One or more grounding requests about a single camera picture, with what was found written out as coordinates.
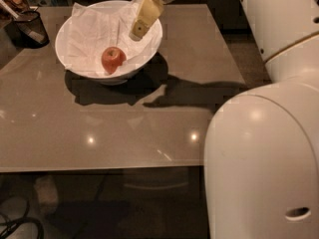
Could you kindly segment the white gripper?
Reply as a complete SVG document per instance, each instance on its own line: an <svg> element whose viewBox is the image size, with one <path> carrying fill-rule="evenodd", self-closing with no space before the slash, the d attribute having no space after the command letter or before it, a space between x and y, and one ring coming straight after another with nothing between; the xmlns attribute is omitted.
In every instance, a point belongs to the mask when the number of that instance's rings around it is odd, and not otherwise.
<svg viewBox="0 0 319 239"><path fill-rule="evenodd" d="M175 0L135 0L138 10L132 23L130 38L140 41L153 26L163 12L163 3L168 4Z"/></svg>

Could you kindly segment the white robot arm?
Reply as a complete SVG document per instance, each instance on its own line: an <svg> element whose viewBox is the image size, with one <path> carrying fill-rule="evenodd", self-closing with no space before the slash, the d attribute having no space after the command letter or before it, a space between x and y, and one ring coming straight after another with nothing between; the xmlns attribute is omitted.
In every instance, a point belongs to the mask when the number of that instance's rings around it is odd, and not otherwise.
<svg viewBox="0 0 319 239"><path fill-rule="evenodd" d="M204 143L210 239L319 239L318 0L240 0L271 79Z"/></svg>

